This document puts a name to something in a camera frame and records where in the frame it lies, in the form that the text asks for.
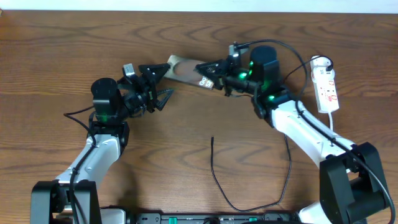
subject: green led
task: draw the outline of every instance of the green led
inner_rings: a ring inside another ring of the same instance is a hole
[[[239,74],[240,79],[244,79],[248,74],[246,72],[242,72]]]
[[[270,82],[268,80],[264,80],[264,84],[261,86],[262,91],[266,91],[270,85]]]
[[[101,121],[101,122],[107,122],[108,121],[108,116],[106,116],[106,115],[98,115],[97,116],[98,118],[99,118],[99,120]]]

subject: white wall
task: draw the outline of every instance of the white wall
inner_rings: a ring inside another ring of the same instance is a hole
[[[398,13],[398,0],[0,0],[0,8],[4,10]]]

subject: cable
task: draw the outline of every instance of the cable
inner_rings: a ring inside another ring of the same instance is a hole
[[[252,212],[252,211],[255,211],[255,210],[262,209],[262,208],[269,208],[269,207],[272,207],[272,206],[275,206],[275,205],[278,205],[278,204],[281,203],[282,199],[284,198],[285,192],[286,192],[287,182],[289,181],[289,177],[290,177],[290,171],[292,170],[292,156],[290,155],[290,149],[289,149],[289,144],[288,144],[288,142],[287,142],[287,136],[284,135],[284,138],[285,138],[285,144],[286,144],[287,155],[289,156],[289,171],[287,172],[287,177],[286,177],[285,185],[284,185],[284,188],[283,188],[283,190],[282,190],[282,193],[281,193],[281,195],[280,195],[279,200],[278,200],[277,202],[270,203],[270,204],[268,204],[268,205],[263,205],[263,206],[258,206],[258,207],[255,207],[255,208],[250,208],[250,209],[244,209],[244,210],[242,210],[242,209],[236,208],[236,207],[228,200],[228,198],[226,197],[226,195],[225,195],[223,189],[221,188],[220,183],[218,183],[218,180],[217,180],[217,178],[216,178],[216,175],[214,174],[214,167],[213,167],[214,136],[211,137],[211,157],[210,157],[211,174],[213,175],[214,181],[216,182],[216,184],[217,184],[219,190],[221,191],[221,193],[223,194],[223,196],[224,196],[226,202],[227,202],[228,205],[231,206],[231,208],[233,208],[235,211],[237,211],[237,212]]]
[[[76,121],[78,124],[80,124],[83,128],[85,128],[88,132],[88,134],[91,136],[93,143],[91,144],[91,147],[89,148],[89,150],[84,154],[84,156],[79,160],[79,162],[77,163],[77,165],[72,169],[72,174],[70,176],[70,181],[69,181],[69,198],[70,198],[70,206],[72,208],[72,213],[73,213],[73,219],[75,221],[75,224],[80,224],[79,223],[79,218],[77,215],[77,210],[76,210],[76,202],[75,202],[75,187],[73,185],[74,181],[75,181],[75,176],[78,174],[79,168],[81,167],[81,165],[84,163],[85,159],[88,157],[88,155],[90,155],[90,153],[92,152],[92,150],[95,148],[96,146],[96,139],[94,137],[94,134],[92,133],[92,131],[85,125],[83,124],[81,121],[79,121],[78,119],[72,117],[71,115],[74,114],[78,114],[78,113],[82,113],[84,111],[88,111],[90,109],[94,108],[94,106],[91,106],[89,108],[80,110],[80,111],[76,111],[76,112],[71,112],[71,113],[64,113],[63,115],[69,119],[72,119],[74,121]]]
[[[319,56],[317,56],[317,57],[311,58],[310,60],[307,60],[306,62],[302,63],[302,64],[299,65],[297,68],[295,68],[295,69],[293,69],[291,72],[289,72],[289,74],[287,74],[286,77],[283,79],[282,83],[285,83],[286,80],[287,80],[287,78],[288,78],[291,74],[293,74],[295,71],[297,71],[298,69],[300,69],[302,66],[305,66],[306,64],[308,64],[308,63],[312,62],[313,60],[318,59],[318,58],[320,58],[320,57],[325,57],[325,58],[329,59],[330,65],[328,66],[328,68],[331,67],[331,68],[333,69],[333,61],[332,61],[329,57],[327,57],[327,56],[325,56],[325,55],[319,55]]]
[[[328,112],[329,115],[329,129],[333,131],[333,118],[331,117],[331,112]]]
[[[241,94],[241,95],[230,94],[229,96],[235,97],[235,98],[242,97],[242,96],[248,96],[250,98],[252,97],[251,95],[248,95],[248,94]]]

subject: wood grain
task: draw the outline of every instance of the wood grain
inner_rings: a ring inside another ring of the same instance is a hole
[[[279,39],[305,57],[335,63],[340,110],[335,130],[374,144],[392,198],[398,198],[398,16],[372,14],[6,11],[0,17],[0,223],[28,223],[30,191],[76,158],[84,129],[62,114],[91,104],[98,78],[120,78],[125,63],[164,63],[170,54],[225,58],[233,41]],[[277,49],[282,72],[298,61]],[[303,84],[298,72],[291,89]],[[256,118],[248,98],[225,98],[168,80],[176,89],[162,112],[129,120],[129,145],[99,190],[101,205],[165,213],[233,212],[279,197],[287,173],[281,133]],[[304,102],[316,116],[313,87]],[[77,118],[86,119],[87,114]],[[318,170],[289,142],[293,169],[284,201],[297,210],[318,200]],[[369,218],[386,223],[389,211]]]

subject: white power strip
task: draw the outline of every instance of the white power strip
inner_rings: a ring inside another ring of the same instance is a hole
[[[311,79],[315,89],[318,112],[330,114],[339,108],[334,80],[335,71],[333,69],[331,71],[326,70],[331,61],[325,57],[312,60],[310,64],[312,70]]]

